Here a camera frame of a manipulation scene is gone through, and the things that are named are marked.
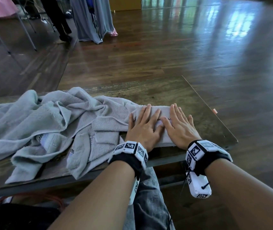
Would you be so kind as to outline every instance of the wooden table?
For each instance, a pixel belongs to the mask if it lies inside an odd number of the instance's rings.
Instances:
[[[85,88],[92,96],[123,97],[137,104],[171,105],[177,103],[185,114],[191,114],[200,135],[225,149],[237,143],[237,139],[211,111],[190,84],[181,76],[163,77],[145,81],[126,82],[105,87]],[[18,97],[0,98],[0,103],[12,102]],[[14,167],[10,157],[0,161],[0,196],[43,189],[76,182],[66,169],[67,152],[45,163],[34,180],[5,185]],[[147,166],[159,166],[184,161],[186,152],[177,147],[156,148],[149,154]],[[94,179],[107,166],[103,163],[78,181]]]

